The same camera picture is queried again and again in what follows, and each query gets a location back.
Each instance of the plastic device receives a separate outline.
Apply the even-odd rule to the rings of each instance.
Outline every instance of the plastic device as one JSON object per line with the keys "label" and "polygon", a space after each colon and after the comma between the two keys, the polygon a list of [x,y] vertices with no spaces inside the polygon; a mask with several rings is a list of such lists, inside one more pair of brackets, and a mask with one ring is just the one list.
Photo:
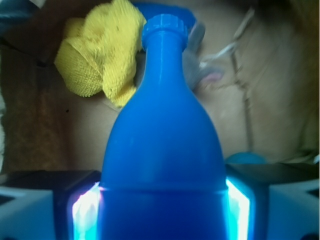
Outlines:
{"label": "plastic device", "polygon": [[144,78],[106,147],[100,240],[229,239],[226,169],[213,123],[185,82],[187,39],[173,15],[144,26]]}

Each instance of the yellow mesh sponge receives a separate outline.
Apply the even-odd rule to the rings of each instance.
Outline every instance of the yellow mesh sponge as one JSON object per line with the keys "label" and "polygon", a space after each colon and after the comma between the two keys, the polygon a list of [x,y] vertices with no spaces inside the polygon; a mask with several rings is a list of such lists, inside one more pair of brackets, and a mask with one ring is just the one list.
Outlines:
{"label": "yellow mesh sponge", "polygon": [[136,53],[145,18],[128,0],[96,6],[67,22],[55,65],[67,88],[82,97],[101,89],[118,107],[136,92]]}
{"label": "yellow mesh sponge", "polygon": [[102,90],[116,105],[124,106],[135,93],[136,53],[146,23],[143,15],[127,0],[114,0],[107,15],[103,43],[109,46],[103,71]]}
{"label": "yellow mesh sponge", "polygon": [[81,97],[91,97],[102,90],[102,73],[87,51],[82,38],[83,18],[71,18],[64,28],[62,41],[54,64],[66,87]]}

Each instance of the blue plastic bottle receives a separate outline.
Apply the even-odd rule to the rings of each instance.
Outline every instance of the blue plastic bottle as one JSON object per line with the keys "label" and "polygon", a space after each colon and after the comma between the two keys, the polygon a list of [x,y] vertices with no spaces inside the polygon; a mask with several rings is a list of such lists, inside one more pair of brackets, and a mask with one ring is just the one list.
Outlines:
{"label": "blue plastic bottle", "polygon": [[100,240],[228,239],[226,172],[215,128],[187,87],[187,29],[157,15],[142,33],[144,79],[111,131]]}

